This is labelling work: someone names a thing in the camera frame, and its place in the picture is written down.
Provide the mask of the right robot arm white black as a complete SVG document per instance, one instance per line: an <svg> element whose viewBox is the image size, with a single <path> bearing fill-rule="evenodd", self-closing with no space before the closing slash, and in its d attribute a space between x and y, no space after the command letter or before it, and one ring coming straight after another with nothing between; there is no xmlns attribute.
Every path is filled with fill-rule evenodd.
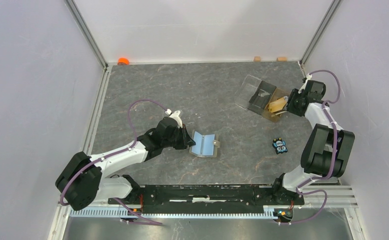
<svg viewBox="0 0 389 240"><path fill-rule="evenodd" d="M301 190L319 180L341 177L347 168L355 141L355 134L344 130L330 113L330 101L323 100L326 85L305 80L300 89L293 89L286 109L305 117L312 132L300 157L300 164L292 171L276 178L271 198L277 204L295 201Z"/></svg>

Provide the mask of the olive card holder wallet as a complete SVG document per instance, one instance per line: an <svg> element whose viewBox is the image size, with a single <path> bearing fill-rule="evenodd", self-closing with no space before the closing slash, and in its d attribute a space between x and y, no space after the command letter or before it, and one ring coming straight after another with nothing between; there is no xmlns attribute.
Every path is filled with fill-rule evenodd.
<svg viewBox="0 0 389 240"><path fill-rule="evenodd" d="M221 147L218 134L201 134L198 131L192 132L191 137L195 145L189 148L189 153L199 158L216 158Z"/></svg>

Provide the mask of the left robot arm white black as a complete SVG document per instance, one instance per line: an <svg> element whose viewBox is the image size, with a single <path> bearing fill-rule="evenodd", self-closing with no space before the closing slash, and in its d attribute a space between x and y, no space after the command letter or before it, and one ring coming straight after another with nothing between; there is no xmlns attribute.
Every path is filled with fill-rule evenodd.
<svg viewBox="0 0 389 240"><path fill-rule="evenodd" d="M135 203L140 191L126 177L110 177L113 173L151 160L166 148L185 150L196 145L186 126L172 117L164 117L156 127L122 147L94 155L75 153L55 182L60 191L59 202L82 210L92 202L119 198Z"/></svg>

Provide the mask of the gold credit card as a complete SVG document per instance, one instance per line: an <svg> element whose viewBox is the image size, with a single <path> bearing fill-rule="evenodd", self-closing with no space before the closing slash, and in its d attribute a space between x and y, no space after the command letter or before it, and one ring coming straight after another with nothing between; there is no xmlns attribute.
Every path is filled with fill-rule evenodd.
<svg viewBox="0 0 389 240"><path fill-rule="evenodd" d="M286 110L285 107L287 105L288 97L283 96L275 101L272 101L268 104L268 111L270 113L274 113L276 111Z"/></svg>

